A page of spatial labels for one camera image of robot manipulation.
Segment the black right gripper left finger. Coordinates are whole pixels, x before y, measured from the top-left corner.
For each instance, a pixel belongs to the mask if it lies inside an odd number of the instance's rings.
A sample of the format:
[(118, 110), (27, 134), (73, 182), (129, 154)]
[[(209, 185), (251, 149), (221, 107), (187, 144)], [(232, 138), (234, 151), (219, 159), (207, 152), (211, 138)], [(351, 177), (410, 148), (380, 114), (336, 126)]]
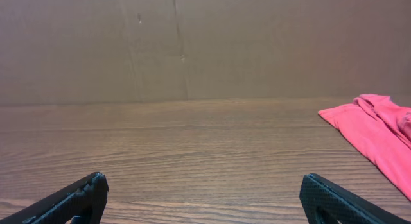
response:
[(3, 224), (99, 224), (107, 204), (109, 186), (103, 173), (94, 172), (7, 216)]

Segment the red printed t-shirt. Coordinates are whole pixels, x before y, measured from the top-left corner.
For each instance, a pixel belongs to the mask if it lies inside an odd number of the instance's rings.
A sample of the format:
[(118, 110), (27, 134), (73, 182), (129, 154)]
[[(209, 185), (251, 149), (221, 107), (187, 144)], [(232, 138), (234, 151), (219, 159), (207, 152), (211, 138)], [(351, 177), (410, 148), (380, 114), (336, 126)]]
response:
[(390, 96), (361, 94), (352, 103), (318, 111), (410, 198), (410, 108)]

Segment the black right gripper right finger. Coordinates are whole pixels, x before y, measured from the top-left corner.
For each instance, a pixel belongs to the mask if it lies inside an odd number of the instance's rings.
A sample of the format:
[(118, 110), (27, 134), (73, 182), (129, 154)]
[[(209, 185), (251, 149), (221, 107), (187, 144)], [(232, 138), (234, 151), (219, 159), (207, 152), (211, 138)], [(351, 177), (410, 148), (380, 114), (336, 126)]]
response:
[(304, 175), (299, 198), (309, 224), (410, 224), (314, 173)]

